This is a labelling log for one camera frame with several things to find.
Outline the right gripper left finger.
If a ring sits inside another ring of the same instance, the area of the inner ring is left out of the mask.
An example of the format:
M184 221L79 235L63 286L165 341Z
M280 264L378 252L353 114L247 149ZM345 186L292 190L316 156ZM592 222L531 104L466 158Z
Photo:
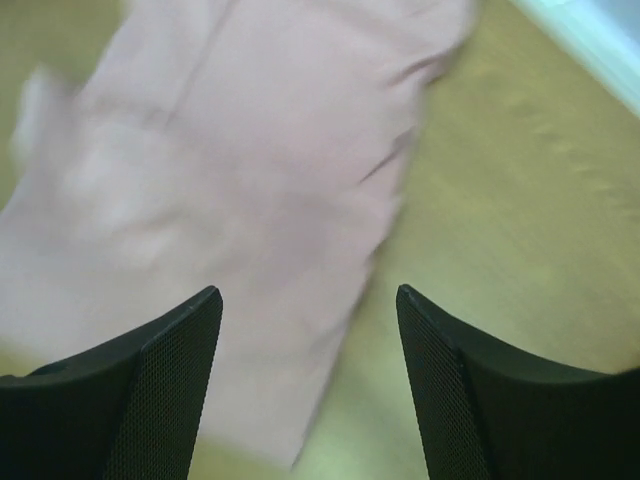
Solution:
M209 286L92 349L2 377L2 478L187 478L222 312Z

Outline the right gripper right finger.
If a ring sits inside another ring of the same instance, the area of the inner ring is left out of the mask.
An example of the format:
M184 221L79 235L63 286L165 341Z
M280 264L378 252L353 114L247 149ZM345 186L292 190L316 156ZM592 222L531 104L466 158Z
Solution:
M396 294L404 359L433 479L635 479L639 373L551 361Z

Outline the dusty pink printed t-shirt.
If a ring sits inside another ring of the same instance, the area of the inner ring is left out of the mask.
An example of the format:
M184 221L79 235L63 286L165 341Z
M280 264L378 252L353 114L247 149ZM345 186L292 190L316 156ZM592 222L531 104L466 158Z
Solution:
M39 68L1 212L1 338L56 360L213 285L204 431L298 459L471 1L136 1L88 81Z

